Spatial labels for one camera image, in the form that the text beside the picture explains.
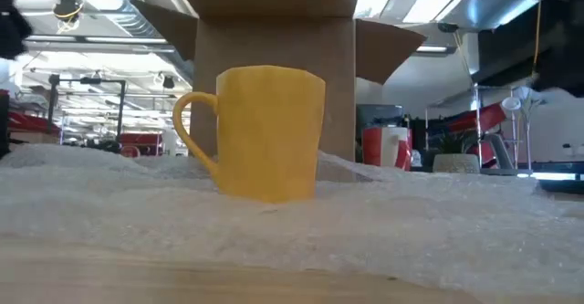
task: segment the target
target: ceiling duct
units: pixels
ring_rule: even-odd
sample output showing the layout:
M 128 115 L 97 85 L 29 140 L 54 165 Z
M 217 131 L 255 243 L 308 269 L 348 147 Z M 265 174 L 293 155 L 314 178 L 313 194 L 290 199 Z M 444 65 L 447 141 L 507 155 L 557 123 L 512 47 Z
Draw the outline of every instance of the ceiling duct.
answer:
M 107 17 L 112 22 L 118 24 L 123 28 L 129 35 L 133 37 L 160 37 L 162 36 L 156 31 L 156 29 L 136 10 L 136 8 L 130 3 L 130 0 L 120 0 L 121 6 L 116 10 L 106 10 L 101 9 L 103 12 L 117 12 L 119 14 L 106 14 Z M 193 78 L 193 63 L 185 62 L 178 53 L 164 53 L 159 54 L 161 57 L 173 63 L 177 67 L 177 71 L 181 74 L 185 81 L 191 82 Z

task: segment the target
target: ceiling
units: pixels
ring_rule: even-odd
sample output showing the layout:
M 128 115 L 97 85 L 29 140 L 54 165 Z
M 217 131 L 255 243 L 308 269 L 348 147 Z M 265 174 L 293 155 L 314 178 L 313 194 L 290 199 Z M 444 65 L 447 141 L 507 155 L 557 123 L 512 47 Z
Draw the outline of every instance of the ceiling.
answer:
M 127 20 L 140 23 L 140 16 L 124 5 L 124 0 L 84 0 L 84 9 L 78 24 L 65 25 L 53 16 L 52 8 L 58 0 L 16 0 L 17 7 L 30 21 L 36 35 L 83 37 L 140 37 L 138 31 L 132 31 Z M 186 0 L 143 0 L 148 3 L 194 14 Z M 512 17 L 516 6 L 525 5 L 526 0 L 359 0 L 356 16 L 379 17 L 395 25 L 423 24 L 432 21 L 456 23 L 464 31 L 497 26 L 505 17 Z M 158 34 L 151 31 L 147 38 Z M 128 81 L 128 93 L 148 94 L 149 98 L 127 98 L 124 105 L 125 131 L 158 131 L 171 127 L 168 110 L 176 98 L 191 91 L 190 81 L 192 64 L 177 58 L 173 47 L 168 45 L 133 45 L 132 43 L 50 43 L 46 40 L 29 42 L 30 51 L 18 59 L 23 69 L 22 83 L 18 84 L 24 91 L 33 86 L 49 88 L 47 79 L 51 73 L 60 73 L 63 79 L 77 79 L 94 76 L 96 71 L 105 79 L 125 79 Z M 420 61 L 432 63 L 431 59 L 412 57 L 412 66 Z M 419 81 L 417 75 L 410 72 L 406 79 L 398 76 L 402 87 L 425 84 L 429 79 Z M 173 89 L 162 86 L 163 76 L 172 77 Z M 452 75 L 453 79 L 464 79 L 461 74 Z M 115 110 L 119 102 L 120 87 L 117 84 L 93 85 L 92 92 L 102 93 L 97 96 L 82 96 L 80 92 L 89 92 L 88 85 L 78 82 L 61 84 L 61 96 L 58 101 L 56 121 L 67 115 L 68 133 L 83 136 L 94 132 L 94 126 L 101 123 L 110 124 L 110 110 Z

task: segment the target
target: plant pot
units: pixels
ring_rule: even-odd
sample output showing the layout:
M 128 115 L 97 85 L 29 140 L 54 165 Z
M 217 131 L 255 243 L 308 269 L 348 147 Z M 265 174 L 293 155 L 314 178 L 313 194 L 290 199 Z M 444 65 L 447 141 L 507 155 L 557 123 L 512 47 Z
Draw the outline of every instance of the plant pot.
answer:
M 478 157 L 474 154 L 436 154 L 433 171 L 435 173 L 480 173 Z

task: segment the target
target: white wall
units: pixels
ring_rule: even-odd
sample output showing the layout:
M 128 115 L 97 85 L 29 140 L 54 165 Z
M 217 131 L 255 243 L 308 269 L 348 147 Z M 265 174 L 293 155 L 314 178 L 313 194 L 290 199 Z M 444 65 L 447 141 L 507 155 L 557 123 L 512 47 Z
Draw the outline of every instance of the white wall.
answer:
M 470 69 L 478 66 L 476 34 L 464 36 L 463 52 Z M 468 89 L 472 85 L 460 53 L 440 58 L 414 56 L 408 58 L 386 83 L 381 86 L 365 79 L 357 79 L 356 101 L 369 104 L 396 104 L 404 107 L 414 118 L 424 118 L 429 104 Z M 470 107 L 461 102 L 447 110 L 430 110 L 430 118 L 450 116 Z
M 537 162 L 584 161 L 584 155 L 566 155 L 562 144 L 573 148 L 584 144 L 584 99 L 576 99 L 567 92 L 555 89 L 544 93 L 549 104 L 537 107 L 531 115 L 531 157 Z M 511 135 L 511 123 L 504 125 Z M 525 139 L 523 132 L 520 139 Z M 519 152 L 519 161 L 526 162 L 525 146 Z

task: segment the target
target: black object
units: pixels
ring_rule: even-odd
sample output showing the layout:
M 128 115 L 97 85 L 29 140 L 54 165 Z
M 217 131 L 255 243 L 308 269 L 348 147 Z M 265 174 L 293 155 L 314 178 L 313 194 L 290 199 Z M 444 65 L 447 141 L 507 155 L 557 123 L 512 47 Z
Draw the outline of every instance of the black object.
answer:
M 121 85 L 121 89 L 120 89 L 120 108 L 118 110 L 118 132 L 116 137 L 118 141 L 120 140 L 121 136 L 121 117 L 124 111 L 124 100 L 126 99 L 126 80 L 119 81 L 119 84 Z
M 101 142 L 99 142 L 99 144 L 97 144 L 95 142 L 95 140 L 89 140 L 87 147 L 90 149 L 97 149 L 97 150 L 102 150 L 104 152 L 112 152 L 112 153 L 120 153 L 120 151 L 121 151 L 120 143 L 117 141 L 113 141 L 113 140 L 101 141 Z
M 33 29 L 14 7 L 14 0 L 0 0 L 0 58 L 14 59 L 24 53 L 23 40 Z
M 51 91 L 48 97 L 47 134 L 50 134 L 52 131 L 53 113 L 55 112 L 55 104 L 57 103 L 57 86 L 60 81 L 61 79 L 59 75 L 53 74 L 48 76 L 48 83 L 51 84 Z
M 0 159 L 10 152 L 8 140 L 8 107 L 10 96 L 5 91 L 0 91 Z
M 55 17 L 63 22 L 75 23 L 83 3 L 80 0 L 59 0 L 53 8 Z
M 560 88 L 577 98 L 584 96 L 584 26 L 565 24 L 564 42 L 553 47 L 542 63 L 534 90 Z
M 101 84 L 101 78 L 84 77 L 79 82 L 83 85 L 99 85 Z
M 456 30 L 458 30 L 458 25 L 455 24 L 449 24 L 449 23 L 445 23 L 445 22 L 439 22 L 438 23 L 438 30 L 444 32 L 444 33 L 448 33 L 448 34 L 452 34 L 454 32 L 456 32 Z
M 172 77 L 164 76 L 164 82 L 162 83 L 162 86 L 165 89 L 174 89 L 174 80 L 172 79 Z

